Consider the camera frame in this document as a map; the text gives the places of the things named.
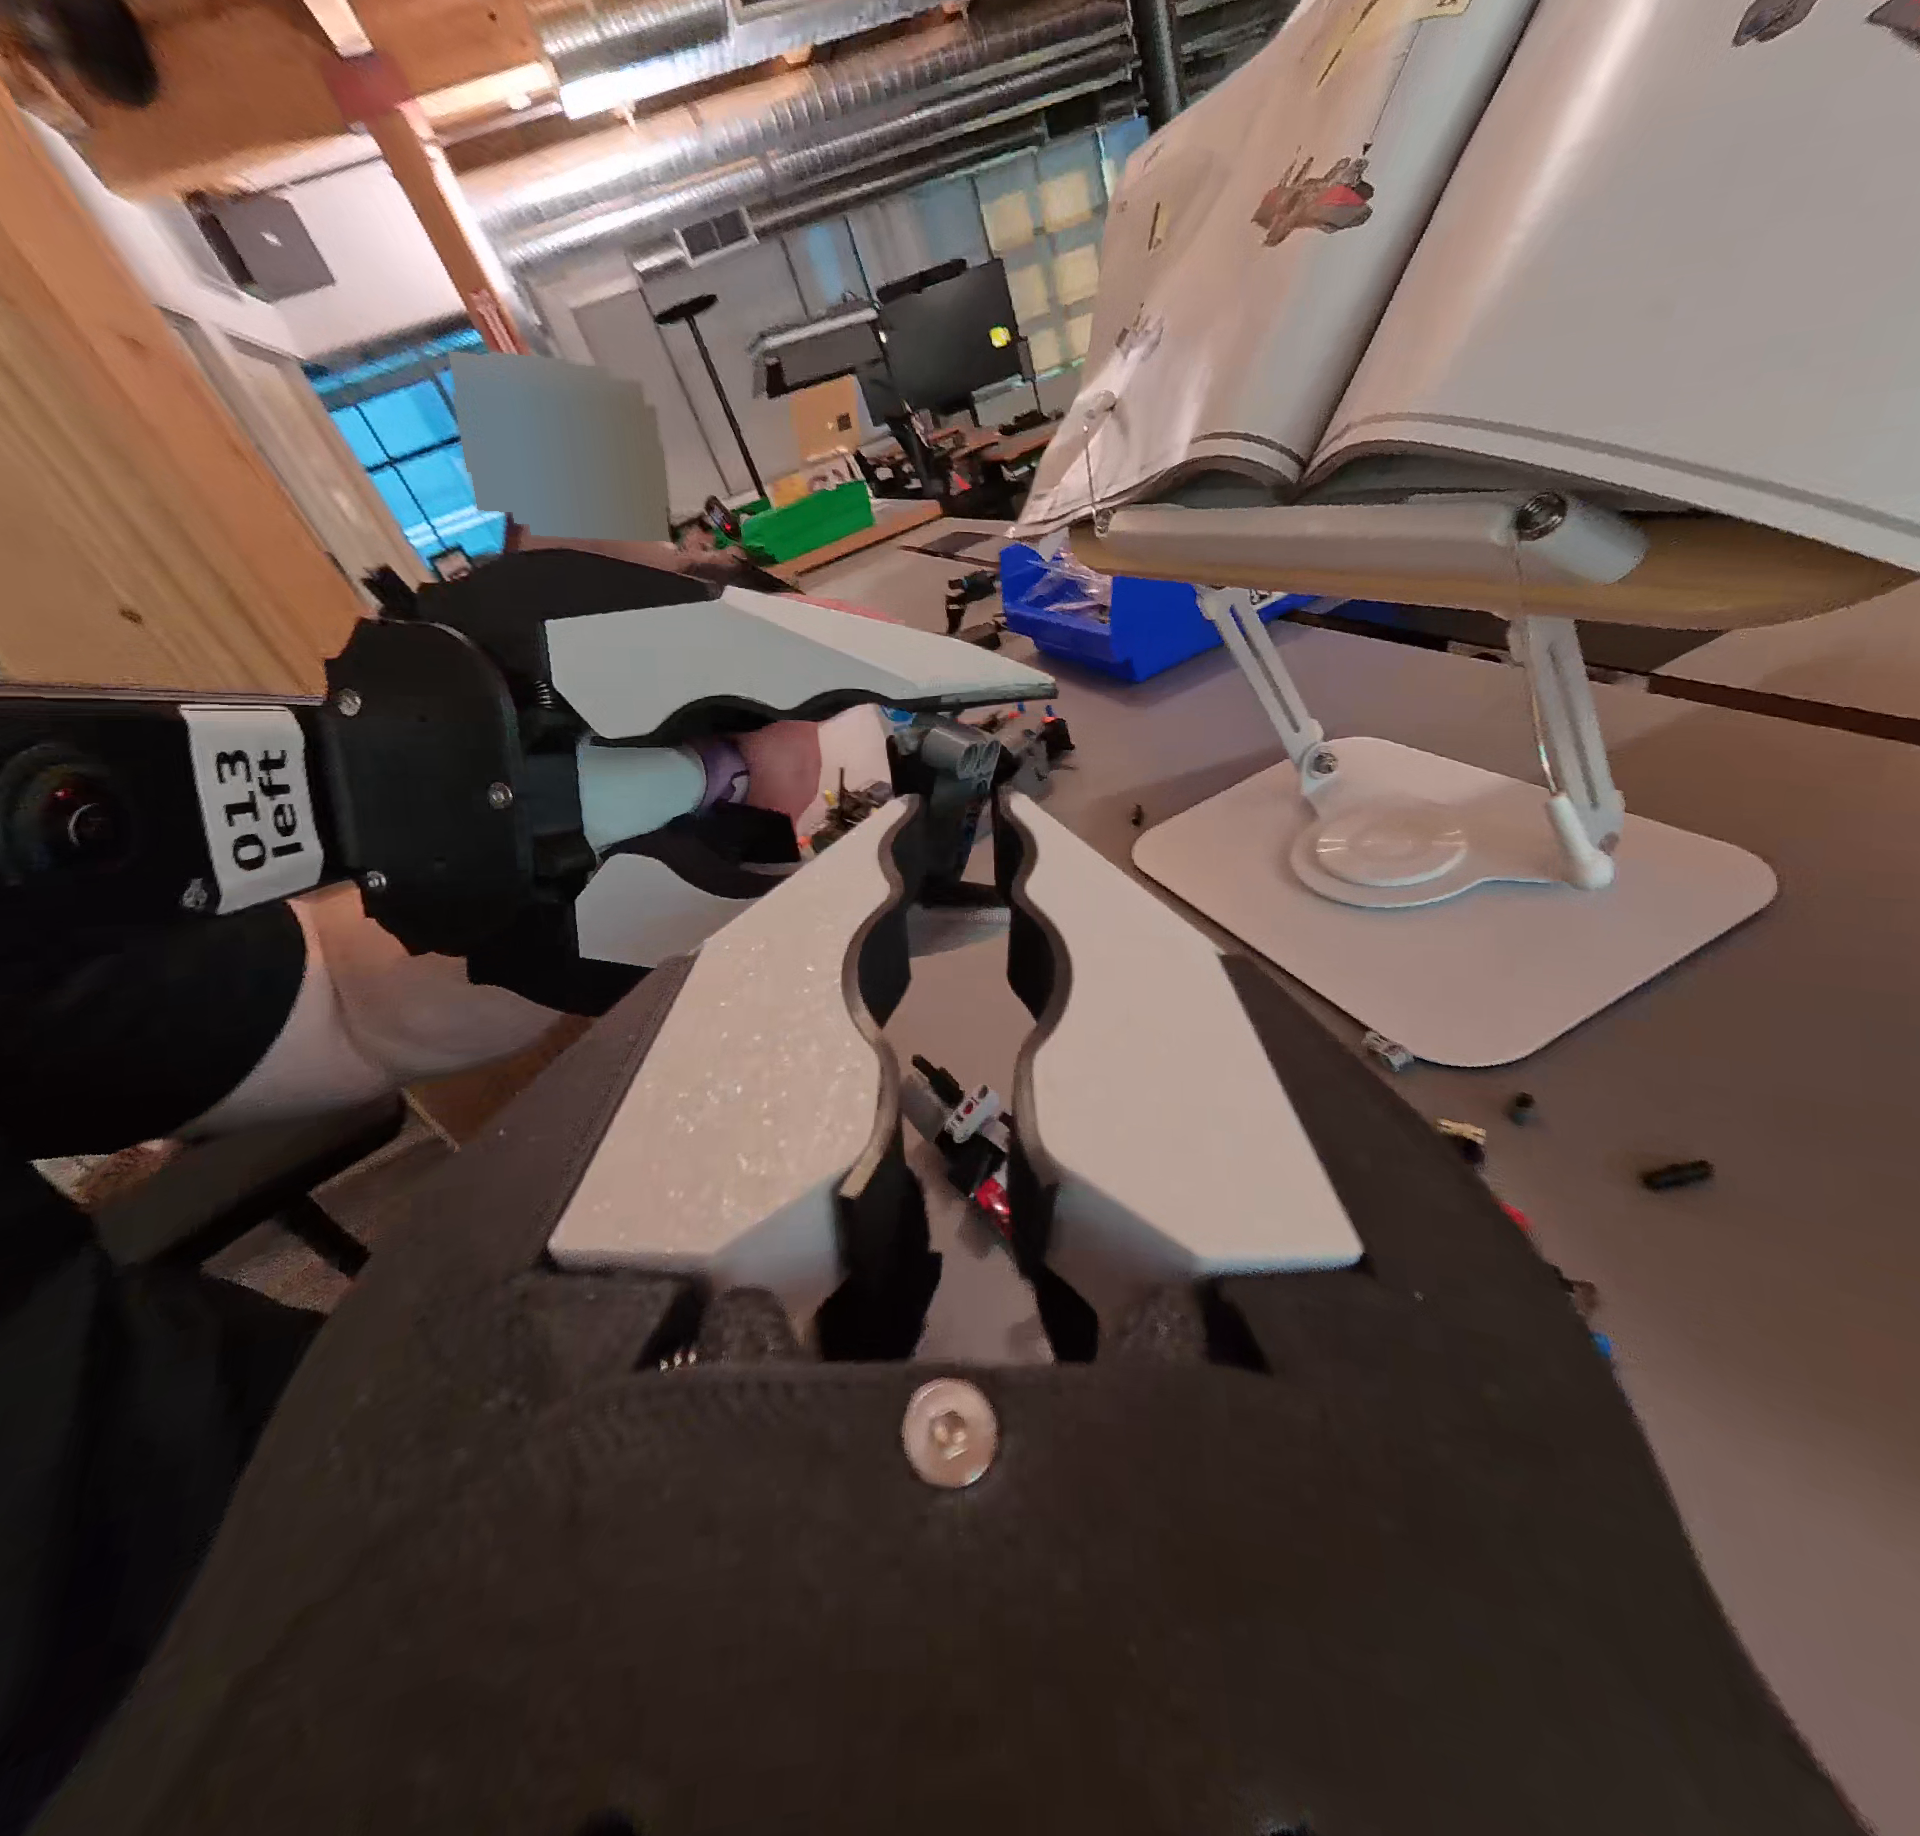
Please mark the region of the black silver softbox light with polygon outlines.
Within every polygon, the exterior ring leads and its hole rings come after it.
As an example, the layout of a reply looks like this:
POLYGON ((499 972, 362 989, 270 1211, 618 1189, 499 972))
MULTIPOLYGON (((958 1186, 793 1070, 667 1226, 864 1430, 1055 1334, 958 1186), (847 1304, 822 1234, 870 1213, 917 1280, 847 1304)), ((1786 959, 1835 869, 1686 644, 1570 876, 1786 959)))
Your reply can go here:
POLYGON ((876 308, 851 303, 763 332, 751 345, 755 393, 780 400, 816 383, 873 372, 886 362, 876 308))

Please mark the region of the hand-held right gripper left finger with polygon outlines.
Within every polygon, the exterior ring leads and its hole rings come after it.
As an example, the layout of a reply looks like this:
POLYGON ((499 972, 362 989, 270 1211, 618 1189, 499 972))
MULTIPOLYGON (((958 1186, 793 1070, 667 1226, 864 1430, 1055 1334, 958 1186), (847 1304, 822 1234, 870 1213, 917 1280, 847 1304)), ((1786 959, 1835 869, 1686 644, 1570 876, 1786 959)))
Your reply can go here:
POLYGON ((883 1030, 925 819, 890 800, 707 939, 547 1241, 555 1266, 772 1294, 830 1361, 915 1351, 940 1257, 883 1030))

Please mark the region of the lego instruction book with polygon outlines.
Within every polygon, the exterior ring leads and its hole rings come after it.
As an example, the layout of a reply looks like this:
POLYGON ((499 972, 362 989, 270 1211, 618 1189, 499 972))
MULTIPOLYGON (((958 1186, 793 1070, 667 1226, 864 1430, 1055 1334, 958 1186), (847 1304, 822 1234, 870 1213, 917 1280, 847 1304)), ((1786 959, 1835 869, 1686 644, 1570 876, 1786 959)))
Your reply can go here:
POLYGON ((1916 571, 1916 0, 1300 0, 1132 156, 1023 527, 1521 490, 1916 571))

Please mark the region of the wooden column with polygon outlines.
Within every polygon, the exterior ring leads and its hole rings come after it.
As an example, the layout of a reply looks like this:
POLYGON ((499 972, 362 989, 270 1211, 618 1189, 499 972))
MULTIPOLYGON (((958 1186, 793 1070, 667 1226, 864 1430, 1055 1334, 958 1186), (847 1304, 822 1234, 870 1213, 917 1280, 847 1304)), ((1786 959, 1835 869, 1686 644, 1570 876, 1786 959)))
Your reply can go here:
POLYGON ((429 569, 193 221, 3 115, 4 682, 317 690, 366 575, 429 569))

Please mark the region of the black office chair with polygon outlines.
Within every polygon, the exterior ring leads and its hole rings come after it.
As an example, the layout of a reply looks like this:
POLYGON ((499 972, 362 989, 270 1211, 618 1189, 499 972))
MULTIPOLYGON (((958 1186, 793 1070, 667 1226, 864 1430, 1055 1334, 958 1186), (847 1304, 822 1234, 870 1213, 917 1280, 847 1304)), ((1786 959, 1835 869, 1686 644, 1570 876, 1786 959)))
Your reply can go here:
POLYGON ((184 1144, 88 1207, 122 1267, 205 1271, 270 1227, 325 1271, 361 1276, 370 1248, 321 1199, 354 1175, 442 1158, 451 1142, 406 1097, 184 1144))

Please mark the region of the dark grey lego panel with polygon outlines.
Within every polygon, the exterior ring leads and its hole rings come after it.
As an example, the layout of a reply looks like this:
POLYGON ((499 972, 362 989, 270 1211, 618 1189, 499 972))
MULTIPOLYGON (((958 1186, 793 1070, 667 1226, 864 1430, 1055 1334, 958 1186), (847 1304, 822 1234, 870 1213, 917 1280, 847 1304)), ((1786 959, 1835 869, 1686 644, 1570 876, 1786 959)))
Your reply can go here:
POLYGON ((1006 779, 1002 746, 970 722, 920 714, 891 728, 886 754, 891 793, 917 806, 909 828, 909 898, 928 908, 997 908, 997 885, 968 878, 968 866, 1006 779))

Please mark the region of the wooden top desk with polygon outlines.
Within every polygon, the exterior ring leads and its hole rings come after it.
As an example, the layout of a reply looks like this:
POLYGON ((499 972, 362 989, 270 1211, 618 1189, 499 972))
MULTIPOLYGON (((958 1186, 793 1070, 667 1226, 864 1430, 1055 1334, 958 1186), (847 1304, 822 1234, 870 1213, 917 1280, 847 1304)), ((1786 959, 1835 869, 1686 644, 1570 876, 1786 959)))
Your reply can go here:
POLYGON ((896 541, 910 530, 940 521, 945 513, 942 505, 935 498, 880 498, 874 503, 874 511, 873 525, 849 530, 845 538, 828 541, 810 553, 799 553, 789 560, 765 566, 765 573, 782 583, 797 583, 797 579, 807 571, 826 569, 845 556, 896 541))

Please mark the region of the black monitor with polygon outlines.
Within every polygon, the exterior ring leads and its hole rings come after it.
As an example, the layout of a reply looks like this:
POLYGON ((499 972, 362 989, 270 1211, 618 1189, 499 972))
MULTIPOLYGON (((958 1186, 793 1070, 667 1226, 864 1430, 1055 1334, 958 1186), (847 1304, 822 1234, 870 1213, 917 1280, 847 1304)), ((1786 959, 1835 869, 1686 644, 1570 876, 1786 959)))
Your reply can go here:
POLYGON ((912 412, 949 414, 1028 363, 1006 264, 953 258, 876 289, 883 360, 912 412))

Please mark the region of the small black lego assembly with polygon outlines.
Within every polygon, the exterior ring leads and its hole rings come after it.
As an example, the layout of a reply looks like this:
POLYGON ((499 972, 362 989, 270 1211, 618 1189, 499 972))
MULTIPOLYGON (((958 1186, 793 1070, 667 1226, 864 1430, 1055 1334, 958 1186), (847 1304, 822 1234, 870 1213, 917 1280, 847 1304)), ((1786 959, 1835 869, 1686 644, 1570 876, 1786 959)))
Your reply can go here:
POLYGON ((939 1063, 912 1054, 901 1080, 907 1124, 940 1158, 948 1185, 987 1226, 1012 1241, 1014 1128, 998 1092, 964 1089, 939 1063))

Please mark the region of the black steel column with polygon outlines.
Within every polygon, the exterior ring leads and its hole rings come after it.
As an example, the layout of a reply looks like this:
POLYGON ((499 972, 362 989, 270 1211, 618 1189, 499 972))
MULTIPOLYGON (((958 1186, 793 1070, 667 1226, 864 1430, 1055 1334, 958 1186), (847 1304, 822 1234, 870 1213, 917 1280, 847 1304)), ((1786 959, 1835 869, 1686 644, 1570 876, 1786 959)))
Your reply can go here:
POLYGON ((1175 0, 1125 0, 1141 63, 1148 132, 1157 134, 1188 105, 1175 0))

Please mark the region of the person's left forearm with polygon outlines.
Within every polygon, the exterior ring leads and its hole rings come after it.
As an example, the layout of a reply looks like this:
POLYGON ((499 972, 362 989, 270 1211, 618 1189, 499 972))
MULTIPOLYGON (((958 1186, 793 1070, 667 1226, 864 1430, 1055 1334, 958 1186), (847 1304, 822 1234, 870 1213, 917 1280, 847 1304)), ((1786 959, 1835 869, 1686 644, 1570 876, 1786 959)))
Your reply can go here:
POLYGON ((463 959, 412 956, 354 889, 325 889, 291 913, 305 969, 283 1029, 241 1083, 169 1142, 382 1104, 415 1083, 552 1054, 590 1029, 585 1016, 469 980, 463 959))

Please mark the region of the multicoloured lego chassis model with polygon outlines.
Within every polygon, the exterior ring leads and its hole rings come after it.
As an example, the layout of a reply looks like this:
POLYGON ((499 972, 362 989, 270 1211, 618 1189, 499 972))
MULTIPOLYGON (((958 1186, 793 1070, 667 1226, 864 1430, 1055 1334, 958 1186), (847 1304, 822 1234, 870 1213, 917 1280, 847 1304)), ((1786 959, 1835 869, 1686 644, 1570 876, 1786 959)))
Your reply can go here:
MULTIPOLYGON (((1072 732, 1055 704, 1014 703, 964 719, 1002 743, 1012 759, 1007 786, 1047 800, 1055 775, 1072 759, 1072 732)), ((805 853, 828 849, 896 794, 888 746, 915 722, 896 710, 851 710, 822 724, 822 781, 797 824, 805 853)))

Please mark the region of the stack of green bins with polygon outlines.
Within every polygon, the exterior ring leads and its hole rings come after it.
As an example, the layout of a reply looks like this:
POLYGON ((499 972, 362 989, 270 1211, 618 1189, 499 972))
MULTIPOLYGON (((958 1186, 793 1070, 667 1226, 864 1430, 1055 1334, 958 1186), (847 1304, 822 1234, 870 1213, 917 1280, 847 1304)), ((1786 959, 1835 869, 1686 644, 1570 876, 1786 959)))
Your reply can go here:
POLYGON ((740 511, 740 545, 760 568, 780 568, 874 527, 865 481, 838 481, 780 505, 740 511))

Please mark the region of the person's left hand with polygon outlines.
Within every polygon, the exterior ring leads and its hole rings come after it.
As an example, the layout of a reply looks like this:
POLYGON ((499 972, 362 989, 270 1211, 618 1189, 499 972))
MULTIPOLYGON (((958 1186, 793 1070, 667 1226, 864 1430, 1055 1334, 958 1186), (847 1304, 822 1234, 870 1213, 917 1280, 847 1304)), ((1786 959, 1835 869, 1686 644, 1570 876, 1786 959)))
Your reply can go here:
POLYGON ((707 779, 703 810, 740 806, 799 821, 822 786, 822 738, 812 722, 770 722, 743 735, 700 737, 690 747, 707 779))

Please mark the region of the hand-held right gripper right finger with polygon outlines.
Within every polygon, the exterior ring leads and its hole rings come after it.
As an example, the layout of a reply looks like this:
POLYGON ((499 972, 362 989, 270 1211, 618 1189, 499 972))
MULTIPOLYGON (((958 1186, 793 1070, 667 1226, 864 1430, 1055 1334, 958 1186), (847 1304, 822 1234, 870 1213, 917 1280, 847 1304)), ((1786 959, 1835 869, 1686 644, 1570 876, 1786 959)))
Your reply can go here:
POLYGON ((1164 1291, 1363 1257, 1228 958, 1020 793, 994 803, 1012 1248, 1050 1353, 1091 1363, 1164 1291))

